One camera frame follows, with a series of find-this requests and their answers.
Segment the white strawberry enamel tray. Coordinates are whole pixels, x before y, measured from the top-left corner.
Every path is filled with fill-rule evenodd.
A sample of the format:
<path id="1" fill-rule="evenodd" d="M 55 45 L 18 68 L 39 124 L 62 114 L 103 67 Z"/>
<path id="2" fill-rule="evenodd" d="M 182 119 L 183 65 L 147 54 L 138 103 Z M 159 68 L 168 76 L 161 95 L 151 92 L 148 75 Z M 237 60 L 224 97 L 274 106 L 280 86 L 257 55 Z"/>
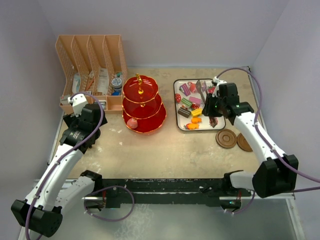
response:
<path id="1" fill-rule="evenodd" d="M 197 82 L 197 80 L 200 80 L 201 82 L 201 88 L 202 88 L 202 93 L 206 99 L 206 96 L 208 93 L 208 88 L 211 87 L 215 87 L 212 83 L 212 79 L 211 78 L 196 78 L 196 79 L 177 79 L 176 81 L 174 81 L 173 83 L 173 92 L 174 92 L 174 98 L 175 98 L 175 116 L 176 116 L 176 125 L 177 127 L 182 130 L 182 131 L 210 131 L 210 130 L 222 130 L 225 128 L 226 126 L 226 121 L 225 118 L 222 117 L 215 117 L 217 119 L 218 124 L 216 125 L 216 127 L 211 127 L 210 125 L 210 120 L 208 116 L 204 116 L 203 114 L 197 116 L 198 118 L 202 119 L 202 122 L 198 123 L 199 124 L 199 129 L 194 129 L 194 130 L 189 130 L 186 129 L 185 125 L 192 123 L 191 119 L 194 118 L 192 117 L 192 115 L 190 114 L 189 118 L 185 118 L 181 115 L 178 114 L 178 109 L 180 107 L 182 107 L 181 105 L 181 99 L 182 98 L 186 98 L 189 100 L 189 97 L 196 97 L 201 99 L 201 105 L 197 105 L 197 104 L 192 104 L 191 108 L 189 108 L 188 110 L 191 112 L 195 109 L 201 108 L 203 109 L 205 103 L 202 101 L 202 98 L 200 96 L 200 94 L 197 93 L 191 93 L 189 96 L 185 96 L 180 90 L 179 87 L 186 83 L 188 85 L 188 82 L 192 82 L 195 83 Z"/>

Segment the metal serving tongs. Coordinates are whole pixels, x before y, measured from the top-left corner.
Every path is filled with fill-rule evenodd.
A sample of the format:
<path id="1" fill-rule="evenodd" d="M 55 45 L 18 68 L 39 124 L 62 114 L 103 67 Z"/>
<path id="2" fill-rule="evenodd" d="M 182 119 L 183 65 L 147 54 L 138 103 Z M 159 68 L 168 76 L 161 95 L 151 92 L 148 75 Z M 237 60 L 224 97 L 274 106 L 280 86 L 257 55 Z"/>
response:
<path id="1" fill-rule="evenodd" d="M 203 91 L 202 91 L 201 81 L 200 81 L 200 80 L 197 80 L 197 82 L 196 82 L 195 85 L 196 85 L 196 90 L 197 90 L 197 92 L 200 94 L 203 103 L 205 103 L 205 102 L 206 102 L 206 98 L 205 98 L 205 96 L 204 96 L 204 94 L 203 94 Z M 211 126 L 212 128 L 215 128 L 216 125 L 218 124 L 218 120 L 217 120 L 215 117 L 211 117 L 211 116 L 210 116 L 210 117 L 209 117 L 209 124 L 210 124 L 210 126 Z"/>

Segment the pink heart cake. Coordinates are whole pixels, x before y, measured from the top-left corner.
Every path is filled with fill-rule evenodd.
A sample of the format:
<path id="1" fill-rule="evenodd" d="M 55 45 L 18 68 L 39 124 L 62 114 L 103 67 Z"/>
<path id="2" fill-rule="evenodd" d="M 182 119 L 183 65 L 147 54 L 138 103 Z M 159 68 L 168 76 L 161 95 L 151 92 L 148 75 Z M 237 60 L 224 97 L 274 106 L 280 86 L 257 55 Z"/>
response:
<path id="1" fill-rule="evenodd" d="M 193 82 L 188 82 L 188 86 L 189 86 L 189 91 L 193 94 L 197 93 L 198 90 L 197 90 L 197 86 L 195 83 Z"/>

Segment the pink peach pastry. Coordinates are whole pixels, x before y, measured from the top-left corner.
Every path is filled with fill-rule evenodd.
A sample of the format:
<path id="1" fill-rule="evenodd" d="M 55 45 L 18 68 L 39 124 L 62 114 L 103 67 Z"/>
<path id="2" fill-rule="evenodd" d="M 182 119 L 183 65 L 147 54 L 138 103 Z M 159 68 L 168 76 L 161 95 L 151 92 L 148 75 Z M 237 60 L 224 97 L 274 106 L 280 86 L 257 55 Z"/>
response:
<path id="1" fill-rule="evenodd" d="M 130 129 L 136 129 L 138 127 L 138 120 L 135 118 L 130 118 L 126 125 L 130 128 Z"/>

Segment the red three-tier cake stand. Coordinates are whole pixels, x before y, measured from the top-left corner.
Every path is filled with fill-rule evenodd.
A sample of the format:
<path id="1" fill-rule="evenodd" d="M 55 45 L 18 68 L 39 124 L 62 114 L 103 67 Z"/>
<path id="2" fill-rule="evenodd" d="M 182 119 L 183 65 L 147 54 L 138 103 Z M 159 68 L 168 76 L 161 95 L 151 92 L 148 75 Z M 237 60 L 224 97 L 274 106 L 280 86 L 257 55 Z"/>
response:
<path id="1" fill-rule="evenodd" d="M 138 122 L 135 129 L 127 126 L 130 130 L 147 134 L 163 125 L 167 111 L 155 79 L 137 73 L 125 82 L 122 95 L 122 118 L 125 125 L 131 118 Z"/>

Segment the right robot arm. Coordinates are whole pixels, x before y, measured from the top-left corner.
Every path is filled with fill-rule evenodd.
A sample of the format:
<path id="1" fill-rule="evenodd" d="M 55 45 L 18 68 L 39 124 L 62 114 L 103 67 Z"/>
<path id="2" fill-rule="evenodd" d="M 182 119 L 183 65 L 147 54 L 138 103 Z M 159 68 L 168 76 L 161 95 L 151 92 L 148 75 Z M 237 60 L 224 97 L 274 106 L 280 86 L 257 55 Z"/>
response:
<path id="1" fill-rule="evenodd" d="M 266 198 L 293 191 L 298 159 L 293 154 L 286 154 L 270 138 L 251 105 L 240 101 L 235 83 L 219 79 L 214 79 L 212 83 L 215 89 L 207 94 L 202 113 L 207 117 L 228 119 L 243 135 L 260 163 L 255 173 L 243 170 L 228 173 L 228 180 L 222 183 L 223 192 L 233 196 L 240 189 L 247 189 Z"/>

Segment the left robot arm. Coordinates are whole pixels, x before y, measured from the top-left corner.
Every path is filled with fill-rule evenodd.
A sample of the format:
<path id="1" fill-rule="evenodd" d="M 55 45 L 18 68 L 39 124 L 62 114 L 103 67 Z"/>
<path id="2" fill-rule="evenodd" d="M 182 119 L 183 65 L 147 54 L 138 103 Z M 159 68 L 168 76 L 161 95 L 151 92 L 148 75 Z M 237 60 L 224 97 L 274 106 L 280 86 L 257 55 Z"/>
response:
<path id="1" fill-rule="evenodd" d="M 64 120 L 68 128 L 43 176 L 25 199 L 17 199 L 11 205 L 28 240 L 53 236 L 75 201 L 88 194 L 98 196 L 103 191 L 102 176 L 91 171 L 81 174 L 66 190 L 61 188 L 76 163 L 100 137 L 99 128 L 107 123 L 104 109 L 99 103 L 86 104 Z"/>

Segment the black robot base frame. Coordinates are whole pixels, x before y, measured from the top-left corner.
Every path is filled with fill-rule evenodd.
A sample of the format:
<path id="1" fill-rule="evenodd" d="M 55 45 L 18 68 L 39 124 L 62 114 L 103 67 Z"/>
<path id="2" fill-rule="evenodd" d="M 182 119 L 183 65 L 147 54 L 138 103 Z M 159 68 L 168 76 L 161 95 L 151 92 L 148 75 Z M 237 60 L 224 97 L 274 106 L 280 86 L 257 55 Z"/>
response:
<path id="1" fill-rule="evenodd" d="M 120 208 L 122 204 L 205 205 L 239 209 L 240 197 L 249 197 L 249 190 L 234 188 L 226 173 L 223 178 L 103 178 L 90 170 L 81 173 L 94 181 L 98 197 L 106 197 L 106 208 Z"/>

